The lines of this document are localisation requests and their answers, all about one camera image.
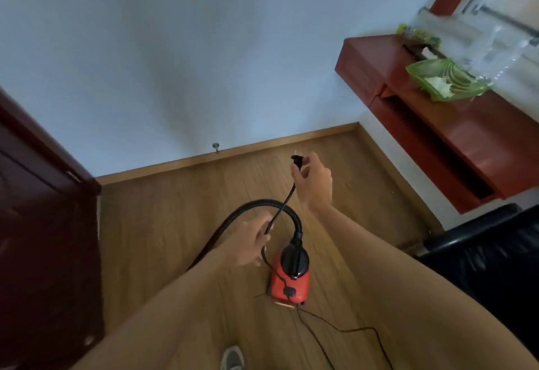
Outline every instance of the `shoe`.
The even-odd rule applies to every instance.
[[[243,370],[244,366],[243,353],[238,346],[232,346],[225,350],[223,360],[221,360],[221,370]]]

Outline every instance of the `desk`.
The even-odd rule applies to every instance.
[[[460,213],[539,185],[539,124],[493,91],[431,101],[398,35],[348,38],[335,71]]]

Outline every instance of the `black hose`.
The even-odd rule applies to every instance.
[[[263,198],[261,200],[250,201],[248,203],[245,203],[239,206],[228,217],[226,217],[225,221],[223,221],[223,223],[219,226],[219,228],[217,228],[217,230],[213,233],[213,235],[210,237],[210,239],[208,240],[208,242],[206,243],[202,251],[200,251],[198,256],[195,258],[193,263],[187,268],[187,271],[190,270],[196,264],[198,264],[202,260],[202,258],[204,258],[206,254],[213,249],[213,247],[219,240],[219,237],[221,237],[223,232],[229,227],[230,224],[233,223],[233,221],[236,218],[238,218],[241,214],[243,214],[247,210],[257,208],[257,207],[275,207],[275,208],[279,208],[279,210],[284,211],[286,214],[288,214],[288,216],[292,219],[294,223],[294,237],[297,237],[297,236],[301,237],[301,234],[303,231],[301,228],[300,217],[298,217],[295,211],[289,206],[287,206],[285,203],[282,203],[277,200],[271,200],[269,198]]]

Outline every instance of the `wooden floor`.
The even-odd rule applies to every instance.
[[[294,150],[319,154],[332,170],[336,208],[374,234],[394,245],[427,235],[426,226],[354,132],[105,186],[100,246],[107,333],[184,272],[231,211],[259,198],[283,200],[293,183],[289,158]],[[296,196],[289,205],[302,220],[311,261],[304,308],[340,328],[369,325],[361,309],[367,296],[330,238]],[[270,256],[292,235],[287,218],[275,224]],[[268,275],[265,266],[223,275],[194,312],[196,325],[169,368],[218,369],[222,351],[239,344],[247,369],[328,369],[295,310],[269,297],[254,298],[264,292]],[[318,319],[305,320],[337,370],[388,368],[372,332],[341,334]]]

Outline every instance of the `window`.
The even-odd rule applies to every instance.
[[[539,64],[539,0],[462,0],[455,15],[481,32],[502,25],[496,38],[507,46],[529,38],[524,55]]]

